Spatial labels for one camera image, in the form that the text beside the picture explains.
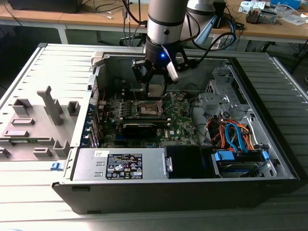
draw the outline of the sticker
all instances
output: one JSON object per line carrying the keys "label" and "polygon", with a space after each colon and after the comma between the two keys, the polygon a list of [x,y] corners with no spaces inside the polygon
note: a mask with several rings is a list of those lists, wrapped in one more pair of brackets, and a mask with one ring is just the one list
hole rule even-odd
{"label": "sticker", "polygon": [[142,179],[142,154],[108,154],[108,180]]}
{"label": "sticker", "polygon": [[94,157],[107,157],[109,151],[95,151]]}
{"label": "sticker", "polygon": [[11,143],[29,143],[29,141],[11,141]]}

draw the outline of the blue latch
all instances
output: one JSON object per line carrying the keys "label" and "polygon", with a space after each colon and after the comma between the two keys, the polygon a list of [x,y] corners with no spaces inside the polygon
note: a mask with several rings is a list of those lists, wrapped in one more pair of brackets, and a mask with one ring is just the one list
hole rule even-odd
{"label": "blue latch", "polygon": [[50,168],[51,171],[62,171],[62,163],[54,162]]}
{"label": "blue latch", "polygon": [[270,159],[270,156],[269,156],[269,154],[268,154],[267,151],[263,151],[262,154],[263,154],[263,157],[264,157],[264,159],[265,159],[266,161]]}
{"label": "blue latch", "polygon": [[216,161],[235,160],[234,155],[231,151],[217,151],[214,156],[215,156]]}

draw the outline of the desk leg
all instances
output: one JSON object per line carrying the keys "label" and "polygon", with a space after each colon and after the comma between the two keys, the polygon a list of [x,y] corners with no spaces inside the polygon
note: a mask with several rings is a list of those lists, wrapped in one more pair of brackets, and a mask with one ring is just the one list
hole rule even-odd
{"label": "desk leg", "polygon": [[58,32],[59,32],[61,43],[62,44],[68,44],[66,32],[65,32],[65,29],[66,29],[65,25],[59,24],[59,25],[57,25],[57,29],[58,29]]}

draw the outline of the power supply label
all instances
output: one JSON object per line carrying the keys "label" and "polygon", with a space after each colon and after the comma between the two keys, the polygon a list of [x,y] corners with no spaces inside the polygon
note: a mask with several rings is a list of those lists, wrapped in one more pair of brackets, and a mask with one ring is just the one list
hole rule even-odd
{"label": "power supply label", "polygon": [[109,154],[106,169],[108,180],[142,179],[142,154]]}

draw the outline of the blue drive bracket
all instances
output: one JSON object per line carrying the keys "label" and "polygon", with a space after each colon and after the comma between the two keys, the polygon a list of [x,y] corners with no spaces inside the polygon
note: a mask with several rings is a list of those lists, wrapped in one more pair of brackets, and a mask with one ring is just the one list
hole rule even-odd
{"label": "blue drive bracket", "polygon": [[270,159],[270,156],[269,156],[269,154],[268,154],[267,151],[263,151],[263,152],[262,152],[262,155],[263,155],[265,161],[268,161],[268,160]]}
{"label": "blue drive bracket", "polygon": [[234,155],[231,151],[217,151],[215,154],[216,161],[229,160],[234,161]]}

